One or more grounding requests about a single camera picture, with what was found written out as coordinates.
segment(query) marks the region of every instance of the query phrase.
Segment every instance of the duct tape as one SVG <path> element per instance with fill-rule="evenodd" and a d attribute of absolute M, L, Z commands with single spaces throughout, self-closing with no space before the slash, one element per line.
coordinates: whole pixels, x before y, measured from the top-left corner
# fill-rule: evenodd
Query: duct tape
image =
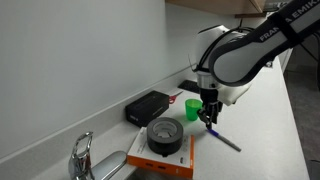
<path fill-rule="evenodd" d="M 167 117 L 152 120 L 147 126 L 147 142 L 149 148 L 162 156 L 177 152 L 182 145 L 182 125 Z"/>

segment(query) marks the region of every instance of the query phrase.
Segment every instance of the pen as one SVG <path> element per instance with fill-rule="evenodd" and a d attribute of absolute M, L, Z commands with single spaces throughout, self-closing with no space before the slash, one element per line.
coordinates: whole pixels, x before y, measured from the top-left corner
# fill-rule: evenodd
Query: pen
<path fill-rule="evenodd" d="M 213 136 L 217 137 L 218 139 L 220 139 L 221 141 L 223 141 L 224 143 L 226 143 L 227 145 L 229 145 L 230 147 L 232 147 L 236 151 L 238 151 L 238 152 L 241 151 L 241 149 L 238 146 L 233 144 L 231 141 L 229 141 L 225 137 L 221 136 L 218 132 L 214 131 L 213 129 L 208 129 L 208 131 L 209 131 L 210 134 L 212 134 Z"/>

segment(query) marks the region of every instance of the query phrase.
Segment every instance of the chrome faucet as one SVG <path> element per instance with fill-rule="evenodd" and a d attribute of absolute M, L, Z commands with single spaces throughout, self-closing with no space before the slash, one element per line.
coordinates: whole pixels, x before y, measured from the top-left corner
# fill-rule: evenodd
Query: chrome faucet
<path fill-rule="evenodd" d="M 90 147 L 93 132 L 82 134 L 76 141 L 73 147 L 72 154 L 69 160 L 69 173 L 72 180 L 94 180 L 91 171 Z M 88 137 L 86 149 L 78 153 L 78 144 L 80 141 Z"/>
<path fill-rule="evenodd" d="M 90 147 L 92 134 L 93 132 L 82 134 L 73 147 L 69 160 L 71 180 L 108 180 L 126 163 L 127 154 L 123 151 L 116 151 L 91 168 Z M 86 149 L 78 153 L 78 144 L 85 138 L 88 138 Z"/>

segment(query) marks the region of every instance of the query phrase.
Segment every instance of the orange book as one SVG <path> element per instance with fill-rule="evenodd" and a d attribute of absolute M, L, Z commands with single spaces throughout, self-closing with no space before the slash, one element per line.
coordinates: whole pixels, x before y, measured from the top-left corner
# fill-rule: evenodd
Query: orange book
<path fill-rule="evenodd" d="M 179 177 L 192 178 L 194 137 L 184 136 L 181 148 L 167 157 L 154 153 L 147 144 L 147 128 L 142 127 L 128 155 L 129 164 Z"/>

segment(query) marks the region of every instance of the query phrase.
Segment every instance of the small green cup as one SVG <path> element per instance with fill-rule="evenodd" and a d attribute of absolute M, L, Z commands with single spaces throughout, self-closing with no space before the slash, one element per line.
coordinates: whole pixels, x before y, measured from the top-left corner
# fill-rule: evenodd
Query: small green cup
<path fill-rule="evenodd" d="M 197 111 L 202 108 L 202 102 L 198 99 L 188 99 L 185 102 L 186 115 L 189 121 L 195 121 L 198 119 Z"/>

